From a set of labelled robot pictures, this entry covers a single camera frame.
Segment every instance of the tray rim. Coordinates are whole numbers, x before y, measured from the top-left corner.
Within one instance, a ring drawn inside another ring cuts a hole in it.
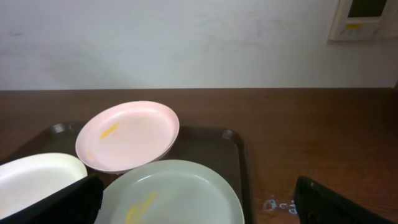
[[[64,133],[67,131],[80,131],[87,121],[66,121],[57,124],[53,124],[39,133],[34,135],[30,140],[25,142],[23,145],[18,147],[15,151],[10,153],[8,156],[0,160],[0,165],[5,164],[7,162],[11,162],[10,158],[13,158],[18,151],[29,147],[30,145],[35,145],[35,147],[40,147],[38,145],[38,138],[46,135],[56,136],[60,133]],[[187,128],[197,128],[197,129],[213,129],[217,130],[221,133],[220,138],[231,141],[236,148],[238,149],[238,156],[239,156],[239,170],[240,170],[240,178],[241,178],[241,196],[242,196],[242,209],[244,213],[244,220],[245,224],[256,224],[256,210],[254,208],[254,201],[253,201],[253,191],[252,191],[252,178],[251,172],[249,167],[249,154],[245,147],[244,141],[239,135],[238,132],[233,131],[232,129],[228,128],[217,128],[211,126],[184,126],[180,124],[180,133],[184,129]]]

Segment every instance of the pale green plate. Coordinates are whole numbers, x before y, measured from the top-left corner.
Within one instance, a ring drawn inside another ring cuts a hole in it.
[[[138,167],[104,191],[96,224],[244,224],[229,184],[211,169],[188,161]]]

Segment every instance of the white plate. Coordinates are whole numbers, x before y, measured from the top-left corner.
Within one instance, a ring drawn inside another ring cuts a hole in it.
[[[62,153],[28,156],[0,166],[0,219],[87,176],[76,157]]]

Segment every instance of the pink plate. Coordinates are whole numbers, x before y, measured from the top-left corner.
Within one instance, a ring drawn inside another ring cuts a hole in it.
[[[88,167],[125,173],[163,157],[180,128],[169,107],[150,101],[123,103],[91,119],[76,140],[76,153]]]

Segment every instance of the wall-mounted control panel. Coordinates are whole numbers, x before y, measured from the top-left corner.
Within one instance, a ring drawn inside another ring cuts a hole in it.
[[[340,0],[330,40],[398,37],[398,0]]]

